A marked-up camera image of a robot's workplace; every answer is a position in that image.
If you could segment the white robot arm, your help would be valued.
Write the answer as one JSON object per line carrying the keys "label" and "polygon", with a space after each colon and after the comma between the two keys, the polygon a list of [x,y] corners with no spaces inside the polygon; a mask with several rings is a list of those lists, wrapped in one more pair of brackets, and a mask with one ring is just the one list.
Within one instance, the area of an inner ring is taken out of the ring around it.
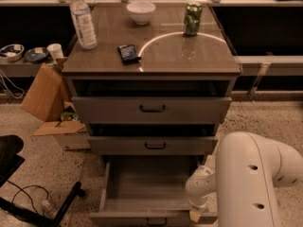
{"label": "white robot arm", "polygon": [[220,142],[215,164],[214,169],[198,166],[186,182],[193,222],[215,192],[220,227],[281,227],[275,189],[302,181],[303,157],[296,149],[237,131]]}

